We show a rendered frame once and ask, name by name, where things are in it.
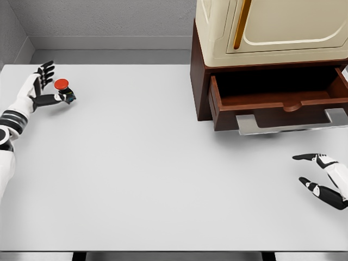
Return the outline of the brown wooden cabinet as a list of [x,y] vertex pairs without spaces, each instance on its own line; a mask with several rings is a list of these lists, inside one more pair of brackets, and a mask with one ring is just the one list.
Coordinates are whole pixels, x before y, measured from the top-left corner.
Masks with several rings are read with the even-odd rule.
[[270,69],[287,69],[295,67],[316,67],[316,66],[334,66],[341,72],[348,65],[348,58],[319,61],[299,61],[292,63],[271,63],[255,65],[234,65],[209,67],[205,64],[200,38],[196,25],[193,25],[190,78],[192,91],[195,101],[197,119],[207,121],[212,119],[208,101],[208,89],[210,76],[216,73],[230,73],[235,71],[255,71]]

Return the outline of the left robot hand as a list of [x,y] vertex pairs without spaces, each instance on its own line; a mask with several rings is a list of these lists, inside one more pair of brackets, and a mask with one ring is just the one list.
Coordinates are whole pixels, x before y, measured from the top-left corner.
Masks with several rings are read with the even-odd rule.
[[37,107],[54,105],[66,101],[66,94],[42,94],[45,86],[53,81],[54,68],[53,60],[40,65],[37,71],[27,78],[17,95],[15,103],[11,107],[23,115],[28,116],[30,113],[35,112]]

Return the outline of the red button switch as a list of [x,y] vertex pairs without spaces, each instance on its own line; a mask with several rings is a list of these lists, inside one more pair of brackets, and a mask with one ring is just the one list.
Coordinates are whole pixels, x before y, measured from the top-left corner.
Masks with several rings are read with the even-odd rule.
[[63,95],[64,101],[67,104],[72,103],[76,96],[74,92],[69,88],[69,81],[65,78],[58,79],[54,82],[54,87],[58,90],[60,95]]

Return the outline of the brown wooden drawer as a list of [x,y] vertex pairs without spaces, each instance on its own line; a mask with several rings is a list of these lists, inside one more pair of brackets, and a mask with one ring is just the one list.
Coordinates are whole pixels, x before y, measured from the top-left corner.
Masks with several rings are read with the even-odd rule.
[[216,73],[208,98],[215,131],[250,135],[348,126],[348,80],[338,66]]

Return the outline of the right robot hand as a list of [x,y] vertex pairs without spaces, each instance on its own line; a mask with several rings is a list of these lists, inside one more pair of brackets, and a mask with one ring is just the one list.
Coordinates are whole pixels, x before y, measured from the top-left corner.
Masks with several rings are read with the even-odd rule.
[[308,160],[317,163],[324,171],[326,171],[329,179],[338,189],[334,191],[331,188],[319,185],[300,177],[299,181],[311,191],[318,199],[329,204],[338,210],[348,208],[348,167],[344,164],[332,159],[326,154],[307,153],[293,156],[294,160]]

